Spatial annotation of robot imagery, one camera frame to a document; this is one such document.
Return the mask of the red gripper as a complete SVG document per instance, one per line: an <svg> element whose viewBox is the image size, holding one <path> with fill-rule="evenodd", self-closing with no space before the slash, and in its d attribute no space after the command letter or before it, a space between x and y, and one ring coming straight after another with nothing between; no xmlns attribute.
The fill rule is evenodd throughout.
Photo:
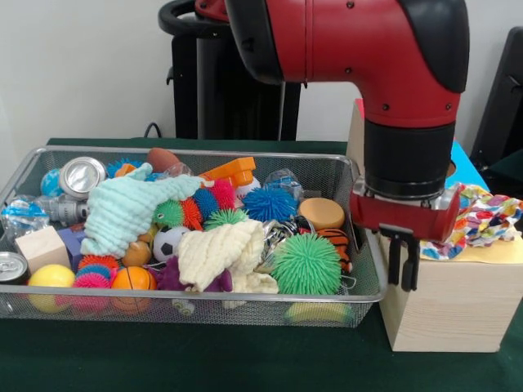
<svg viewBox="0 0 523 392"><path fill-rule="evenodd" d="M406 240L408 257L404 262L404 291L416 291L421 240L441 242L447 239L460 208L458 191L446 189L437 198L400 201L382 196L369 196L363 181L352 188L349 208L352 221L366 229L389 229L412 234ZM400 255L402 239L399 233L389 233L388 282L400 281Z"/></svg>

